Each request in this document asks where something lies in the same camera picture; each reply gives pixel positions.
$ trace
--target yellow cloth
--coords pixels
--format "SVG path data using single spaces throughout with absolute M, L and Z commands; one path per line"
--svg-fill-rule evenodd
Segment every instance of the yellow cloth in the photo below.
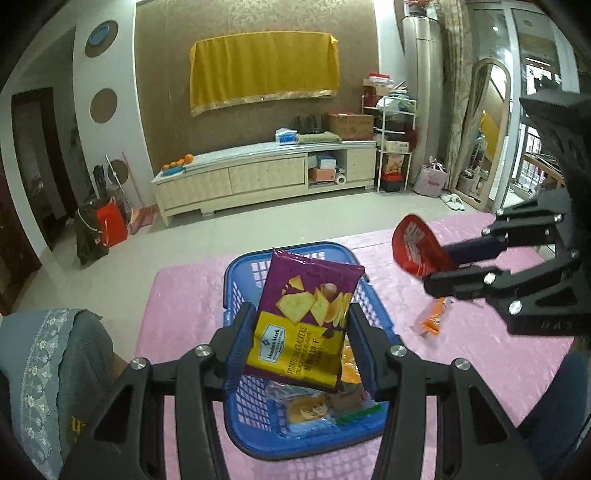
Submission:
M 242 103 L 336 95 L 337 40 L 328 33 L 257 32 L 196 42 L 191 113 Z
M 488 155 L 488 157 L 493 160 L 495 158 L 496 144 L 499 141 L 500 132 L 499 127 L 496 126 L 495 121 L 488 113 L 486 113 L 486 111 L 482 112 L 480 131 L 482 131 L 486 138 L 486 155 Z

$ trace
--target shopping bag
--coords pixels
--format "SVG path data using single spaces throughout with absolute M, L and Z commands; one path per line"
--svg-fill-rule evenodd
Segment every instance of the shopping bag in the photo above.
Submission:
M 417 181 L 414 184 L 414 191 L 425 197 L 439 197 L 443 186 L 447 182 L 449 174 L 444 170 L 443 165 L 431 159 L 431 163 L 421 168 Z

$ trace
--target tiled floor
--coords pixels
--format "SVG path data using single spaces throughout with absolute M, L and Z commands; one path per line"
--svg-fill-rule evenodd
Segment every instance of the tiled floor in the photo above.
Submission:
M 467 206 L 466 213 L 470 212 L 474 210 Z M 130 360 L 158 270 L 221 255 L 238 256 L 394 228 L 409 213 L 430 221 L 462 212 L 450 210 L 440 199 L 413 193 L 377 194 L 363 190 L 232 209 L 208 219 L 193 212 L 174 218 L 170 228 L 157 220 L 84 269 L 76 256 L 76 239 L 69 232 L 42 259 L 43 268 L 30 281 L 18 310 L 92 310 L 104 317 L 117 353 Z

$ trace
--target potato cracker bag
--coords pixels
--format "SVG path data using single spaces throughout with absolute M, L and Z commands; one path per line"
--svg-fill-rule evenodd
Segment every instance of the potato cracker bag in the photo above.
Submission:
M 360 265 L 273 250 L 245 372 L 334 391 Z

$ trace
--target pink tablecloth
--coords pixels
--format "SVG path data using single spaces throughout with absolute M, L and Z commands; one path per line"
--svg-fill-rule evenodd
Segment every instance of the pink tablecloth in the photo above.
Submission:
M 442 244 L 477 237 L 492 215 L 454 216 L 431 223 Z M 482 300 L 455 302 L 436 341 L 426 342 L 410 330 L 428 302 L 421 283 L 392 261 L 392 231 L 364 233 L 334 241 L 350 248 L 365 266 L 372 284 L 405 344 L 422 358 L 444 364 L 465 357 L 478 369 L 511 420 L 518 424 L 548 388 L 572 338 L 511 337 L 497 313 Z M 207 343 L 222 326 L 225 268 L 233 257 L 158 272 L 144 313 L 136 354 L 154 363 L 179 358 Z M 501 268 L 519 271 L 541 262 L 530 248 L 512 249 L 497 260 Z M 220 404 L 215 407 L 222 447 L 232 480 L 371 478 L 379 439 L 337 452 L 287 462 L 261 462 L 243 454 L 229 440 Z M 168 480 L 177 480 L 174 403 L 167 401 L 165 446 Z M 428 405 L 423 478 L 433 478 L 436 452 L 434 403 Z

